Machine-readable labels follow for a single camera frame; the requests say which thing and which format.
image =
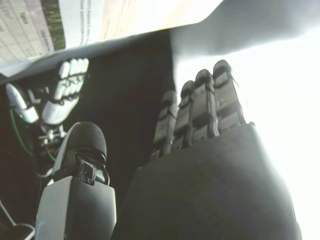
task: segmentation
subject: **photo of green grass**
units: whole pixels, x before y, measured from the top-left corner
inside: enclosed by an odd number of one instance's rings
[[[50,31],[54,50],[66,48],[65,33],[59,9],[59,0],[41,0],[42,11]]]

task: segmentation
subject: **green image strip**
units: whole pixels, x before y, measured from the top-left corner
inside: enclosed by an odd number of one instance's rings
[[[41,5],[54,50],[65,49],[66,39],[60,14],[59,0],[41,0]]]

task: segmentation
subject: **green wire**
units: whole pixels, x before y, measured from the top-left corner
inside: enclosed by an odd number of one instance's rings
[[[51,152],[49,152],[49,150],[47,150],[49,157],[52,159],[52,161],[56,161],[56,158],[51,154]]]
[[[31,157],[33,156],[33,154],[27,149],[27,147],[25,146],[24,142],[22,141],[22,138],[19,134],[19,131],[18,131],[18,128],[17,128],[17,125],[16,125],[16,121],[15,121],[15,116],[14,116],[14,111],[12,109],[10,109],[10,116],[11,116],[11,121],[12,121],[12,126],[13,126],[13,129],[15,131],[15,134],[16,134],[16,137],[18,138],[18,141],[21,145],[21,147],[23,148],[23,150],[29,154]]]

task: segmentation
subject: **bright white light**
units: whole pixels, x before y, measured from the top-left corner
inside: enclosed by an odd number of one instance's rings
[[[225,56],[178,61],[176,90],[225,59],[291,193],[304,240],[320,239],[320,30]]]

